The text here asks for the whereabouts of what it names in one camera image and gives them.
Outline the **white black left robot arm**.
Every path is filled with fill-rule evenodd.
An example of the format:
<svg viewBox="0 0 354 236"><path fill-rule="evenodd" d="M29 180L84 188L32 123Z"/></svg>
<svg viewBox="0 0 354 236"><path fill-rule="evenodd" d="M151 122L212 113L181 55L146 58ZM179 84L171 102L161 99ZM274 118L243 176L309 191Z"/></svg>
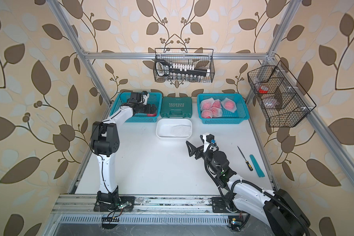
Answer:
<svg viewBox="0 0 354 236"><path fill-rule="evenodd" d="M125 208L119 197L115 176L116 152L120 147L118 127L135 114L155 114L156 106L149 104L148 99L149 93L146 91L131 92L130 98L114 114L92 125L89 146L97 156L100 179L96 203L107 206L109 210Z"/></svg>

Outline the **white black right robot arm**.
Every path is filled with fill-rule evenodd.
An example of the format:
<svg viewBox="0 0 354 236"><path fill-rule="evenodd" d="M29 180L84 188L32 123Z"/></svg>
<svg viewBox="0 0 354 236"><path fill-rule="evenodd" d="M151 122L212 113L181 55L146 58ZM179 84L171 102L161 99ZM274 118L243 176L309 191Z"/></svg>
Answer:
<svg viewBox="0 0 354 236"><path fill-rule="evenodd" d="M261 188L233 171L215 141L196 147L186 142L189 156L204 161L208 176L219 190L226 210L244 211L268 225L276 236L308 236L310 222L284 190Z"/></svg>

